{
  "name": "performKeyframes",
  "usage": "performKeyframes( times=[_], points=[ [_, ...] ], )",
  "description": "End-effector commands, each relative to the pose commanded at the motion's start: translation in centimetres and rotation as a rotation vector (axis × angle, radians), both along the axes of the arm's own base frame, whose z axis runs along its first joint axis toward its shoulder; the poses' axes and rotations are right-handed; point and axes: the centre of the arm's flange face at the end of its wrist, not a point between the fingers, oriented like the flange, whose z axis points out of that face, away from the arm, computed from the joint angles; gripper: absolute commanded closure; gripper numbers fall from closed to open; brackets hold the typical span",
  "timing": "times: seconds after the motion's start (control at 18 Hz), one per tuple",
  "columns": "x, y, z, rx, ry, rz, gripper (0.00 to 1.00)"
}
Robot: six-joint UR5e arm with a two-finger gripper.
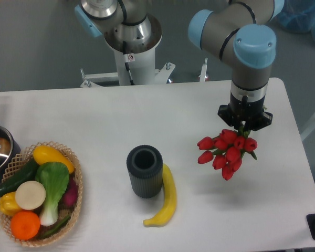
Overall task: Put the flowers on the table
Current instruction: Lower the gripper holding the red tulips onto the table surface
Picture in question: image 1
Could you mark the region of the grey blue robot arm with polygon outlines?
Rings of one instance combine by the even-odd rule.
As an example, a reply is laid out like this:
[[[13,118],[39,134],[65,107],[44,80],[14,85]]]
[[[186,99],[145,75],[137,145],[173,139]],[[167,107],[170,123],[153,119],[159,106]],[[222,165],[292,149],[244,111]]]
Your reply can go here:
[[[257,131],[272,122],[264,100],[276,56],[276,35],[266,26],[283,1],[229,1],[220,13],[197,12],[188,26],[189,40],[233,70],[230,101],[218,115],[235,129]],[[155,49],[162,38],[159,21],[147,1],[80,1],[77,20],[93,37],[103,36],[113,50],[119,84],[158,83]]]

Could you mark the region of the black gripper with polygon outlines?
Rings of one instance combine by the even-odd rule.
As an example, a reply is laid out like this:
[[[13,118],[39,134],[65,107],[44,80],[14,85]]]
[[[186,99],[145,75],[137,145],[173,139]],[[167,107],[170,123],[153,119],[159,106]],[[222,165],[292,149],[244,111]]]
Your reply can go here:
[[[220,105],[218,116],[230,127],[238,130],[242,124],[245,131],[258,131],[272,123],[272,113],[265,112],[265,96],[256,101],[251,101],[251,97],[237,95],[230,92],[228,105]]]

